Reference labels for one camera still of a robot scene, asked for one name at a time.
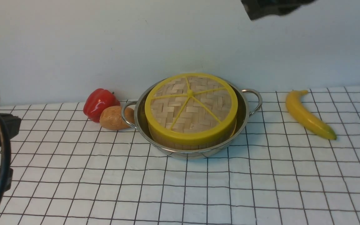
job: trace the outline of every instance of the yellow plastic spokes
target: yellow plastic spokes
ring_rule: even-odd
[[[188,81],[187,76],[184,76],[184,79],[186,79],[186,82],[187,82],[187,90],[191,90],[190,81]]]
[[[194,101],[198,102],[198,104],[200,104],[213,118],[215,118],[215,120],[218,122],[218,123],[221,123],[221,121],[219,120],[218,117],[215,116],[215,114],[213,114],[209,108],[207,108],[202,102],[200,102],[196,97],[192,97],[194,99]]]
[[[187,83],[187,91],[191,90],[190,87],[190,82],[188,81],[187,76],[184,76],[184,79],[186,79],[186,83]],[[153,97],[152,99],[159,99],[159,98],[172,98],[172,97],[187,97],[186,101],[183,103],[183,105],[180,108],[179,113],[176,115],[176,118],[174,118],[174,121],[172,122],[172,125],[170,126],[169,130],[173,129],[174,124],[177,122],[177,120],[180,117],[180,114],[182,113],[182,111],[184,110],[184,108],[186,107],[188,101],[193,98],[194,101],[196,101],[198,104],[200,104],[218,123],[221,123],[220,119],[218,117],[216,117],[215,114],[213,114],[211,112],[211,110],[209,110],[209,108],[207,108],[201,101],[199,101],[196,97],[194,97],[194,95],[197,94],[203,94],[203,93],[207,93],[210,91],[218,91],[218,90],[224,90],[226,89],[225,87],[222,88],[214,88],[214,89],[209,89],[209,90],[204,90],[204,91],[199,91],[193,94],[193,96],[191,97],[187,97],[187,93],[186,94],[166,94],[166,95],[162,95],[162,96],[158,96],[158,97]]]
[[[195,95],[196,95],[196,94],[204,94],[204,93],[207,93],[207,92],[209,92],[209,91],[218,91],[218,90],[224,90],[224,89],[226,89],[226,88],[225,88],[225,87],[222,87],[222,88],[214,88],[214,89],[199,91],[199,92],[196,92]]]
[[[187,98],[187,100],[184,102],[184,104],[181,106],[179,113],[177,114],[176,118],[174,118],[174,121],[172,122],[172,125],[170,126],[169,130],[172,130],[174,124],[176,123],[177,119],[179,119],[181,112],[183,111],[184,107],[186,107],[186,104],[190,100],[190,97]]]

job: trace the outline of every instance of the metal handle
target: metal handle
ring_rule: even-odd
[[[257,111],[259,111],[260,108],[262,108],[262,96],[259,94],[258,91],[254,90],[254,89],[243,89],[243,90],[241,90],[241,92],[243,92],[243,93],[252,93],[252,94],[257,96],[258,104],[257,104],[257,107],[253,111],[250,112],[250,116],[252,116]]]
[[[137,129],[136,125],[133,124],[132,122],[128,121],[126,119],[126,117],[124,116],[124,110],[131,106],[131,105],[135,105],[137,104],[137,101],[132,101],[132,102],[127,102],[126,104],[124,104],[124,106],[122,107],[122,112],[121,112],[121,116],[122,116],[122,120],[124,120],[127,124],[129,124],[130,127],[134,128],[134,129]]]

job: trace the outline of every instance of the yellow banana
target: yellow banana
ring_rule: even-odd
[[[337,135],[333,129],[319,118],[314,116],[314,114],[307,111],[304,105],[301,103],[301,97],[307,93],[307,90],[290,91],[286,97],[286,107],[288,112],[307,130],[312,131],[314,134],[322,138],[336,140]]]

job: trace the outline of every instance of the white grid tablecloth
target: white grid tablecloth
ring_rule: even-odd
[[[264,92],[231,147],[188,161],[101,128],[83,103],[1,107],[23,121],[0,225],[360,224],[360,87],[311,91],[304,105],[337,141],[296,123],[286,92]]]

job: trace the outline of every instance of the woven bamboo lid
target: woven bamboo lid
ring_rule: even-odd
[[[210,74],[170,77],[147,96],[145,113],[154,133],[179,144],[211,142],[232,129],[238,101],[233,88]]]

